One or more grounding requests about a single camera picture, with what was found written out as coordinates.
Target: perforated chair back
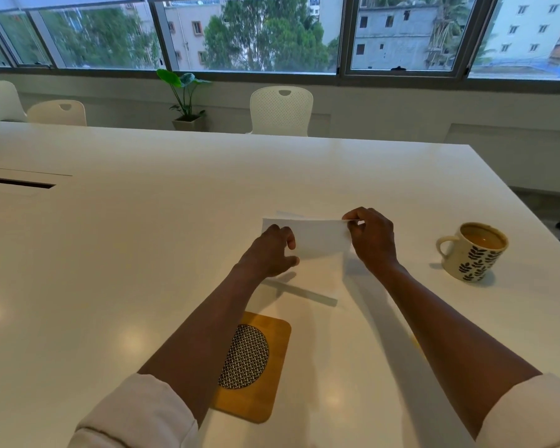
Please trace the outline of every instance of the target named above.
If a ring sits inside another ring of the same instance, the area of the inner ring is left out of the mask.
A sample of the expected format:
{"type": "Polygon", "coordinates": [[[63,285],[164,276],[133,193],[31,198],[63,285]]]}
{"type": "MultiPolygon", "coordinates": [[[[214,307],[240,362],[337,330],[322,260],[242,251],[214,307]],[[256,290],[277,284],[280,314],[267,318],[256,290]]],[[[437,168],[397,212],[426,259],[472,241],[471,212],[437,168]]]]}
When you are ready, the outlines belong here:
{"type": "Polygon", "coordinates": [[[77,100],[48,100],[27,110],[29,122],[87,126],[85,107],[77,100]]]}
{"type": "Polygon", "coordinates": [[[251,95],[252,134],[306,137],[314,96],[298,86],[267,86],[251,95]]]}
{"type": "Polygon", "coordinates": [[[0,80],[0,121],[27,121],[15,85],[0,80]]]}

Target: white sleeve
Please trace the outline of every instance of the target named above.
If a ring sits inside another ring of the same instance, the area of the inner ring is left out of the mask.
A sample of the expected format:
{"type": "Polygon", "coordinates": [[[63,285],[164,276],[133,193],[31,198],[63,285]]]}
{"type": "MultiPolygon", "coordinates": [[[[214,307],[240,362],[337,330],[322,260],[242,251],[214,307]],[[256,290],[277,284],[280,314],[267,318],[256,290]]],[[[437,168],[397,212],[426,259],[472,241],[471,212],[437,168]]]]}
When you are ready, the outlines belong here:
{"type": "Polygon", "coordinates": [[[197,430],[170,385],[133,374],[81,420],[68,448],[193,448],[197,430]]]}
{"type": "Polygon", "coordinates": [[[477,446],[560,447],[560,379],[544,374],[512,387],[485,417],[477,446]]]}

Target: left hand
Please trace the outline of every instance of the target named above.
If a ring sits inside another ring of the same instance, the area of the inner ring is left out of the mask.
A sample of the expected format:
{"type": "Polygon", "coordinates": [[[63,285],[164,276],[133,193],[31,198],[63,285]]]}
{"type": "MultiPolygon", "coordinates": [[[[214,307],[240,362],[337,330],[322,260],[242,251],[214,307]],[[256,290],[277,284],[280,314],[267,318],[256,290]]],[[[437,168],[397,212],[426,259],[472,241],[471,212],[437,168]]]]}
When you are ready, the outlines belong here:
{"type": "Polygon", "coordinates": [[[296,256],[284,256],[284,248],[297,246],[294,234],[288,226],[271,225],[240,258],[239,265],[247,267],[261,279],[275,277],[299,264],[296,256]]]}

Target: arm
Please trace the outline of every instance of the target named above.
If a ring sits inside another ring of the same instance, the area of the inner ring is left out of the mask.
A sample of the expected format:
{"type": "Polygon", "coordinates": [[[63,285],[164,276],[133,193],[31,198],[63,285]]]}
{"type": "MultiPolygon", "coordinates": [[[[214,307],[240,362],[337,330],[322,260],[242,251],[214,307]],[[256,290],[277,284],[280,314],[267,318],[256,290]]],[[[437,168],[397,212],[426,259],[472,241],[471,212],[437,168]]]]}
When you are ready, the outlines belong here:
{"type": "Polygon", "coordinates": [[[289,227],[272,225],[257,238],[224,281],[139,369],[166,382],[201,425],[218,384],[232,338],[255,288],[299,264],[284,256],[296,246],[289,227]]]}
{"type": "Polygon", "coordinates": [[[390,220],[374,209],[344,215],[359,258],[392,296],[456,413],[473,438],[513,386],[541,374],[459,314],[398,263],[390,220]]]}

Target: coffee mug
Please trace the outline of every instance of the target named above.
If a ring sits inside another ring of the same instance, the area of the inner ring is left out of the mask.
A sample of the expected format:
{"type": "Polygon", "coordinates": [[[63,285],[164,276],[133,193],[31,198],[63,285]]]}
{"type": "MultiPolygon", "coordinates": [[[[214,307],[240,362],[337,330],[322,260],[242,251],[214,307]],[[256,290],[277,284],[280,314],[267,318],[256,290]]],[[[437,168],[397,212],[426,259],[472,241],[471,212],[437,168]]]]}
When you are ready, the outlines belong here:
{"type": "Polygon", "coordinates": [[[446,272],[463,281],[477,282],[508,248],[508,238],[492,226],[463,223],[455,236],[440,237],[435,246],[444,258],[446,272]],[[444,254],[441,245],[449,240],[453,245],[444,254]]]}

